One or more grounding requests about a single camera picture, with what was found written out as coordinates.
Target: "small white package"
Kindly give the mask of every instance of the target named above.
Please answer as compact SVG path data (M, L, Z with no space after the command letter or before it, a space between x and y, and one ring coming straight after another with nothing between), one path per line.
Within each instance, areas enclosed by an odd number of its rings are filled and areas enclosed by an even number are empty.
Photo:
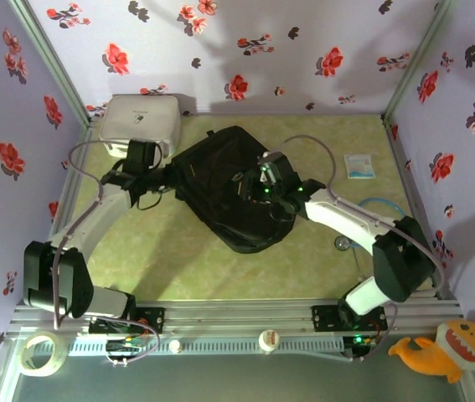
M375 178L371 155L343 155L348 178Z

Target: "floral wallpaper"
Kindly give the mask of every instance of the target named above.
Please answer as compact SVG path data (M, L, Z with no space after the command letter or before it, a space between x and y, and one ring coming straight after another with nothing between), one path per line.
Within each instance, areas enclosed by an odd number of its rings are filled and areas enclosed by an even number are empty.
M67 151L80 130L23 26L0 0L0 345L22 296L24 248L48 238Z
M438 1L28 0L91 116L138 93L184 115L379 113Z
M475 2L456 3L390 123L429 243L475 320Z

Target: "stuffed toy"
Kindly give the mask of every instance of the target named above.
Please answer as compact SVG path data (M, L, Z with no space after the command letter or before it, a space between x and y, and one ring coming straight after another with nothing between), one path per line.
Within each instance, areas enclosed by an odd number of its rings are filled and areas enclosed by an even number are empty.
M398 355L414 371L428 375L445 375L449 383L456 383L463 370L475 371L475 323L459 319L444 322L438 327L436 341L414 339L421 348L409 348L410 338L403 338L392 346L388 354Z

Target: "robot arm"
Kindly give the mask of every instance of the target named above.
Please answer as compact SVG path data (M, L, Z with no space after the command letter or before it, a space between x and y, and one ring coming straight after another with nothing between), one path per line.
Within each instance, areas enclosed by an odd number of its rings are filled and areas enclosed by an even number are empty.
M101 199L97 199L97 206L82 223L73 228L69 224L45 244L33 242L27 247L23 284L25 303L53 311L50 270L56 252L61 249L61 314L73 318L83 315L134 316L134 296L93 286L86 262L106 231L143 194L176 187L172 165L152 167L156 145L131 141L122 170L113 168L101 180ZM320 182L312 179L301 181L287 158L279 152L265 155L260 166L244 172L235 186L235 191L243 199L270 204L279 214L298 214L304 219L325 224L359 243L373 256L374 276L339 300L339 315L349 326L386 302L404 302L434 271L432 262L414 245L377 224L379 219L388 222L428 248L415 220L405 217L398 222L369 214L365 209L334 196Z
M386 302L404 302L433 273L434 263L417 247L378 223L386 222L429 249L420 225L371 214L344 200L315 180L301 181L285 155L266 154L261 169L248 172L239 184L244 199L271 204L282 214L298 214L324 224L360 244L373 256L374 275L338 303L341 318L352 325Z
M23 280L26 304L54 310L52 269L54 257L60 250L60 315L120 318L134 313L134 296L93 286L86 263L107 230L143 194L161 191L170 185L168 169L153 167L157 149L160 161L162 151L156 143L130 141L126 159L118 163L122 170L117 170L115 165L103 177L100 196L95 205L81 214L85 215L82 221L70 222L46 243L33 241L28 245L24 253Z

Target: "white box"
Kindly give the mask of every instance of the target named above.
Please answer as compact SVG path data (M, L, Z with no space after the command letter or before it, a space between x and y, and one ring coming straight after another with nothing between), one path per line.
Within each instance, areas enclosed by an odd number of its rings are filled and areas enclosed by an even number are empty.
M117 95L106 108L98 126L101 140L123 142L123 147L105 144L113 157L124 158L131 139L158 142L164 157L178 148L181 116L178 99L170 95Z

